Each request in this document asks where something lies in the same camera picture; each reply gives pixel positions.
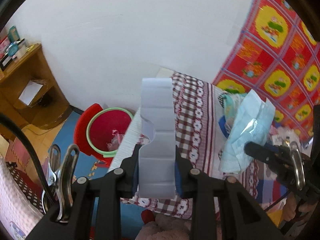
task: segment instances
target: black baseboard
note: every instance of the black baseboard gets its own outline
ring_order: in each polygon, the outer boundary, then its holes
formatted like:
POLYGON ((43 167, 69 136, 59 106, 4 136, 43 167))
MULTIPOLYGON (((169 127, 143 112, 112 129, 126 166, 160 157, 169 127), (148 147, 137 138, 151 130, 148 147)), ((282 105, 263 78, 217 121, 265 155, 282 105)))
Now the black baseboard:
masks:
POLYGON ((83 110, 81 110, 75 106, 70 105, 70 107, 71 107, 72 111, 76 112, 79 115, 83 114, 83 112, 84 112, 83 110))

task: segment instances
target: white wall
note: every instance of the white wall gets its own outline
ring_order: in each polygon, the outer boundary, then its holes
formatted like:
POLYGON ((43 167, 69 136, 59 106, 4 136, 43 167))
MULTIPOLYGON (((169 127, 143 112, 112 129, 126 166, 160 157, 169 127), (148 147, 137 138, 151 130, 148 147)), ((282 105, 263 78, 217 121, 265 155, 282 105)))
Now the white wall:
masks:
POLYGON ((159 68, 211 82, 251 0, 27 0, 13 15, 41 42, 70 104, 137 109, 143 77, 159 68))

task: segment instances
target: red plastic chair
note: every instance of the red plastic chair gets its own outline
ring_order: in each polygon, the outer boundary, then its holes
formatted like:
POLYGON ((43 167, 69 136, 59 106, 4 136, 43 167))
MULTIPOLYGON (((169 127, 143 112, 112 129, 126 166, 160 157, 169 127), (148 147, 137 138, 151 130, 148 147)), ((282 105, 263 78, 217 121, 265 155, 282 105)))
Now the red plastic chair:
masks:
POLYGON ((92 155, 99 161, 103 162, 103 165, 97 163, 97 167, 109 168, 113 158, 104 158, 103 155, 97 153, 94 149, 92 149, 87 141, 86 136, 87 126, 90 120, 102 110, 102 107, 96 103, 83 112, 76 124, 75 132, 73 135, 73 142, 78 145, 81 152, 88 156, 92 155))

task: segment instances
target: face mask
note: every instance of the face mask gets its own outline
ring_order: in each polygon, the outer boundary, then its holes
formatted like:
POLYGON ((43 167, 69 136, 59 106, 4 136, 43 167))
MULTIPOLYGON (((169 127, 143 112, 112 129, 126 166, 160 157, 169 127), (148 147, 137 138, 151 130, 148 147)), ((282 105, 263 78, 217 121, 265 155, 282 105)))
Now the face mask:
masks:
POLYGON ((246 95, 238 108, 233 128, 226 141, 219 171, 245 171, 253 158, 244 153, 244 145, 250 141, 265 145, 275 111, 274 105, 268 99, 263 102, 254 90, 246 95))

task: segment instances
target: metal clip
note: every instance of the metal clip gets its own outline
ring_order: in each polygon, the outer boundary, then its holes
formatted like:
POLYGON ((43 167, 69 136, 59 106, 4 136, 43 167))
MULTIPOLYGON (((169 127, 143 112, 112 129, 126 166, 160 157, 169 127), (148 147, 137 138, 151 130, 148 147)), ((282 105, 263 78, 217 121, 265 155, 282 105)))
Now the metal clip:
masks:
MULTIPOLYGON (((52 193, 55 193, 59 201, 60 211, 56 219, 59 222, 68 222, 71 214, 71 208, 73 205, 71 181, 79 154, 79 147, 76 144, 71 144, 67 149, 62 164, 60 165, 61 151, 59 146, 54 144, 50 148, 47 182, 52 193)), ((50 208, 50 202, 44 191, 42 192, 42 206, 45 213, 50 208)))
POLYGON ((292 159, 294 174, 296 176, 297 189, 302 190, 302 188, 306 185, 306 181, 304 176, 301 153, 299 151, 298 144, 295 141, 290 143, 290 157, 292 159))

